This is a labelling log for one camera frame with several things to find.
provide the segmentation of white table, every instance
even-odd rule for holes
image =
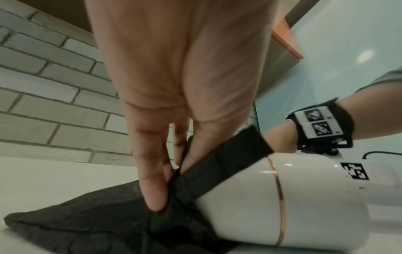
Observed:
[[[137,180],[137,169],[0,157],[0,217],[58,204],[84,193]],[[372,233],[354,254],[402,253],[402,208],[369,206]],[[0,224],[1,254],[46,254]],[[230,254],[320,254],[325,251],[242,244]]]

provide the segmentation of hand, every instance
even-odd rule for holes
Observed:
[[[276,153],[295,153],[298,134],[293,121],[287,120],[264,134],[265,141]]]
[[[275,0],[87,0],[94,34],[116,85],[148,207],[167,202],[174,123],[183,171],[233,136],[255,98]]]

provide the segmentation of black pouch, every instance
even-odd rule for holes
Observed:
[[[227,253],[237,243],[219,239],[193,202],[272,152],[254,128],[242,131],[185,174],[177,170],[158,213],[147,209],[135,181],[4,221],[26,240],[61,254]]]

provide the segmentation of gold band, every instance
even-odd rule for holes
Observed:
[[[285,238],[286,223],[287,223],[285,200],[283,199],[281,182],[279,181],[278,172],[276,171],[275,165],[273,164],[270,158],[267,159],[269,165],[271,166],[273,177],[275,178],[276,187],[278,188],[278,194],[279,194],[279,209],[281,211],[281,231],[279,233],[279,238],[275,246],[281,246],[281,244],[283,243],[283,239]]]

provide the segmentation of cord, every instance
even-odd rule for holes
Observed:
[[[369,154],[394,154],[394,155],[402,155],[401,153],[394,153],[394,152],[385,152],[385,151],[371,151],[368,153],[365,153],[362,157],[362,159],[367,159],[367,155]]]

